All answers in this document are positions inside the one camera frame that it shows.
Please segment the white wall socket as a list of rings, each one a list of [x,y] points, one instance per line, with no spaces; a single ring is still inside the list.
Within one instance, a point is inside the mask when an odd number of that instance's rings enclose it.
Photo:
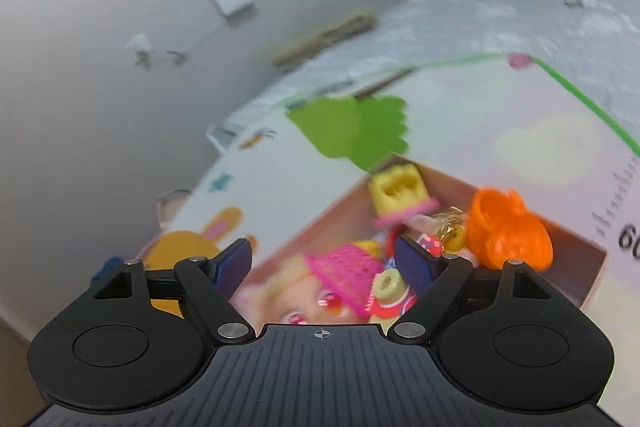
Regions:
[[[147,35],[142,32],[133,35],[126,42],[125,48],[134,54],[134,64],[144,68],[151,66],[154,48]]]

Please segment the grey quilted mat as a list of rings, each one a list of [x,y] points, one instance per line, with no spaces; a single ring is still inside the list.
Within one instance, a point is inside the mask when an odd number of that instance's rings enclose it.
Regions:
[[[218,152],[277,106],[426,62],[521,52],[639,136],[639,0],[405,0],[378,28],[323,51],[206,131]]]

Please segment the pink cardboard box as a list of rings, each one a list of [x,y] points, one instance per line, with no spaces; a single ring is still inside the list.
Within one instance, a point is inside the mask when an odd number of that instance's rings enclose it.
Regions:
[[[405,159],[397,158],[388,167],[398,164],[409,163]],[[428,193],[440,202],[438,211],[424,216],[434,216],[435,213],[449,207],[458,207],[465,212],[466,218],[468,217],[468,209],[477,191],[476,187],[425,166],[416,165],[416,167],[421,173]],[[387,260],[390,255],[386,251],[386,237],[391,228],[378,230],[373,226],[375,212],[368,190],[369,179],[355,184],[309,228],[276,251],[269,260],[250,271],[248,279],[241,287],[265,282],[285,260],[296,255],[322,255],[342,245],[369,239],[382,245]],[[593,246],[573,232],[562,229],[550,221],[539,219],[550,235],[554,254],[551,267],[541,273],[560,288],[575,305],[581,306],[590,296],[593,286],[600,277],[606,254],[602,249]],[[458,256],[476,267],[485,268],[466,247],[466,239],[464,253]]]

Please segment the orange plastic toy cup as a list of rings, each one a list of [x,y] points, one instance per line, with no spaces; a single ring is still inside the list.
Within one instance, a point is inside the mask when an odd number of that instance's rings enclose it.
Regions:
[[[492,187],[479,188],[472,198],[466,247],[491,270],[501,270],[509,260],[521,260],[536,271],[546,271],[554,257],[546,227],[521,195]]]

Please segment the blue cloth bundle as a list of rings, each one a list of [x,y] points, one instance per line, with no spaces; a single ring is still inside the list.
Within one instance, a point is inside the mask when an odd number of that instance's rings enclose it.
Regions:
[[[122,271],[124,260],[119,257],[111,257],[104,262],[102,268],[91,277],[90,287],[100,287],[105,282],[110,281],[115,275]]]

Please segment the yellow toy camera keychain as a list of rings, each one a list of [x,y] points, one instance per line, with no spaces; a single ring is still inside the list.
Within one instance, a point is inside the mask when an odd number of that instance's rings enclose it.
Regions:
[[[408,282],[396,259],[398,239],[407,235],[410,243],[418,247],[419,256],[428,254],[439,259],[445,255],[463,254],[465,218],[463,210],[449,207],[434,216],[415,215],[392,226],[386,237],[386,251],[390,257],[385,261],[384,270],[374,278],[367,303],[370,323],[388,329],[416,303],[418,296],[414,290],[418,284],[429,284],[434,279],[430,273],[419,275],[418,269],[408,268],[408,275],[418,279],[416,283]]]

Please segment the pink plush doll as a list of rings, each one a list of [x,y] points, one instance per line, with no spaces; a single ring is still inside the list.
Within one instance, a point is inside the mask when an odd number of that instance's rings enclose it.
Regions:
[[[265,282],[241,287],[233,306],[256,332],[269,323],[357,324],[362,318],[336,289],[312,272],[309,262],[296,255],[280,265]]]

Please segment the yellow pudding toy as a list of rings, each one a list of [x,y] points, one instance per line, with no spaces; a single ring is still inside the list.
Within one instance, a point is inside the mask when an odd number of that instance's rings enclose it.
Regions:
[[[387,167],[370,176],[368,190],[375,212],[373,226],[388,229],[416,216],[430,215],[440,202],[428,193],[421,173],[413,164]]]

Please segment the folded tan towel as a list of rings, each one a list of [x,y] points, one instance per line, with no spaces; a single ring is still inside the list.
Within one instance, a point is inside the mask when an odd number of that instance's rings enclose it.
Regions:
[[[370,10],[359,10],[313,34],[293,41],[270,55],[269,62],[278,69],[296,69],[332,46],[375,30],[377,27],[378,18]]]

